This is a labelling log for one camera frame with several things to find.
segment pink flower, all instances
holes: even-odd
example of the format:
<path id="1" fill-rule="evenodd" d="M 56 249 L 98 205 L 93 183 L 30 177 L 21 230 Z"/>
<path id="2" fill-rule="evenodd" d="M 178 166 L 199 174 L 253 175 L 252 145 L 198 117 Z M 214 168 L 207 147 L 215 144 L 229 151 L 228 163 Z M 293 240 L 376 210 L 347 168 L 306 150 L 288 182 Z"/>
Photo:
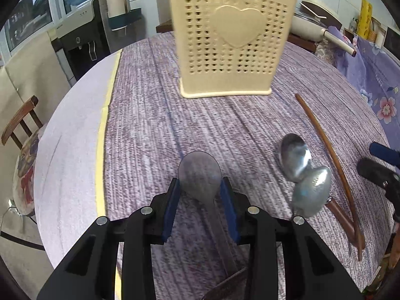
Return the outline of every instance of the pink flower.
<path id="1" fill-rule="evenodd" d="M 382 97 L 379 102 L 381 109 L 376 113 L 377 118 L 383 120 L 385 124 L 389 124 L 392 121 L 392 117 L 397 114 L 395 103 L 396 100 L 393 97 L 390 97 L 389 100 L 386 97 Z"/>

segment round table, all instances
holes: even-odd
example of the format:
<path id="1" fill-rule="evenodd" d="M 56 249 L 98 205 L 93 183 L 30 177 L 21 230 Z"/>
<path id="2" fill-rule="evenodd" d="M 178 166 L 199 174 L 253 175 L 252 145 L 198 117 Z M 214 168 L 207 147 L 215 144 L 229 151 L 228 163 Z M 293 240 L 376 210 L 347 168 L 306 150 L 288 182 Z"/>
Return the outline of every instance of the round table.
<path id="1" fill-rule="evenodd" d="M 107 107 L 109 78 L 116 64 Z M 325 130 L 347 176 L 365 234 L 363 260 L 357 261 L 357 250 L 327 208 L 308 222 L 363 289 L 385 252 L 393 208 L 382 190 L 357 175 L 356 164 L 369 156 L 372 141 L 387 145 L 385 133 L 344 76 L 291 43 L 285 46 L 271 87 L 270 96 L 184 99 L 172 33 L 127 46 L 121 56 L 113 54 L 94 66 L 62 100 L 39 142 L 35 207 L 52 264 L 60 262 L 99 214 L 97 143 L 103 143 L 102 188 L 106 214 L 112 220 L 129 216 L 149 205 L 154 195 L 166 192 L 180 160 L 193 150 L 213 155 L 233 189 L 245 193 L 253 205 L 290 219 L 294 184 L 283 177 L 277 153 L 287 133 L 303 137 L 314 166 L 332 169 L 331 195 L 351 217 L 335 166 L 295 99 L 299 93 Z M 102 118 L 108 118 L 104 142 L 98 140 L 105 124 Z M 218 198 L 216 202 L 226 228 L 221 202 Z M 164 246 L 152 246 L 158 299 L 200 299 L 224 280 L 208 224 L 204 208 L 183 194 L 172 236 Z M 229 246 L 237 266 L 246 266 L 248 249 L 233 242 Z M 279 296 L 284 299 L 281 250 L 278 265 Z"/>

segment pot lid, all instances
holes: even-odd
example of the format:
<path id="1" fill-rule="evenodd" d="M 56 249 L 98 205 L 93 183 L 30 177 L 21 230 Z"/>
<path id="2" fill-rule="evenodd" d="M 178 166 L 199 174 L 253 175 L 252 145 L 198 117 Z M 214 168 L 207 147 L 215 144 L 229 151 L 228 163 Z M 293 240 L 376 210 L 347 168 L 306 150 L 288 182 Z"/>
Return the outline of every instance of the pot lid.
<path id="1" fill-rule="evenodd" d="M 309 22 L 312 22 L 313 24 L 316 24 L 318 26 L 321 26 L 322 28 L 327 29 L 326 25 L 324 25 L 320 20 L 315 19 L 313 16 L 310 16 L 309 14 L 306 14 L 301 11 L 297 11 L 294 14 L 296 17 L 302 18 L 304 20 L 307 20 Z"/>

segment basket base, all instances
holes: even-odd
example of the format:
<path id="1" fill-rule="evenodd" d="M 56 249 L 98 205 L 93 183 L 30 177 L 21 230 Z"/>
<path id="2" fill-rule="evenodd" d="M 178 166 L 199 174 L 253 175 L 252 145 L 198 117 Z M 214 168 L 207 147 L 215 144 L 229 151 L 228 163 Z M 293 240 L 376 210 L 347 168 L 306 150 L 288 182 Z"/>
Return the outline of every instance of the basket base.
<path id="1" fill-rule="evenodd" d="M 242 95 L 270 95 L 272 89 L 268 90 L 241 90 L 241 91 L 211 91 L 211 92 L 200 92 L 200 93 L 186 93 L 183 88 L 182 78 L 179 79 L 180 93 L 184 98 L 195 99 L 205 97 L 221 97 L 221 96 L 242 96 Z"/>

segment blue gripper pad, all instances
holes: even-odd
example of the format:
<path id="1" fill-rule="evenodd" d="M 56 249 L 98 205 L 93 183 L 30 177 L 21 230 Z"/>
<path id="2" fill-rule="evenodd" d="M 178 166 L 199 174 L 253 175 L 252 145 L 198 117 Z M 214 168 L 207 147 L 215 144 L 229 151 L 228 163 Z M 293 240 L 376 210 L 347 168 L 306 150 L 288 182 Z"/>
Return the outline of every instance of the blue gripper pad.
<path id="1" fill-rule="evenodd" d="M 388 147 L 379 144 L 377 142 L 372 142 L 369 145 L 369 153 L 388 164 L 396 167 L 400 167 L 400 155 L 397 151 L 389 149 Z"/>
<path id="2" fill-rule="evenodd" d="M 167 242 L 168 238 L 171 236 L 180 196 L 181 189 L 179 188 L 179 180 L 176 179 L 168 204 L 165 208 L 163 230 L 161 234 L 163 242 Z"/>
<path id="3" fill-rule="evenodd" d="M 227 222 L 227 229 L 230 237 L 234 242 L 238 243 L 240 240 L 240 235 L 238 232 L 238 224 L 237 224 L 237 214 L 235 208 L 233 206 L 231 195 L 229 194 L 228 187 L 221 181 L 221 187 L 219 188 L 221 192 L 221 199 L 223 204 L 223 209 L 225 212 L 225 218 Z"/>

